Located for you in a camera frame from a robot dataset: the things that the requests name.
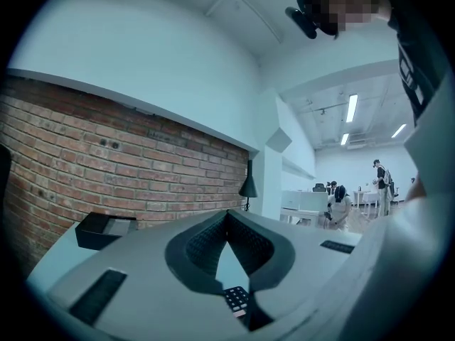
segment ceiling light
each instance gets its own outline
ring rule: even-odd
[[[349,134],[344,134],[343,138],[341,139],[341,145],[346,144],[346,142],[348,141],[348,138],[349,138]]]
[[[400,128],[395,132],[395,134],[392,135],[392,139],[396,137],[396,135],[398,135],[401,130],[403,130],[405,128],[406,124],[403,124],[402,126],[400,126]]]
[[[349,108],[348,108],[348,117],[346,122],[352,122],[354,120],[355,108],[357,107],[357,98],[358,95],[352,94],[349,97]]]

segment brick wall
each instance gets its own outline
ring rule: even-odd
[[[248,152],[109,99],[8,77],[0,141],[13,156],[5,226],[27,274],[91,211],[139,227],[239,207]]]

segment lamp shade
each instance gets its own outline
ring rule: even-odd
[[[248,161],[247,178],[245,179],[242,188],[240,188],[239,195],[242,197],[254,198],[257,197],[257,190],[255,180],[253,180],[253,161]]]

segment open box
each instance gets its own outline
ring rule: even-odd
[[[91,212],[76,228],[77,245],[101,250],[120,237],[137,230],[135,217]]]

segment white shirt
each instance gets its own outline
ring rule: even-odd
[[[328,203],[331,204],[331,216],[332,216],[332,223],[340,225],[340,221],[344,223],[347,220],[345,217],[350,209],[353,201],[350,199],[349,196],[344,196],[341,202],[335,202],[335,195],[328,196]]]

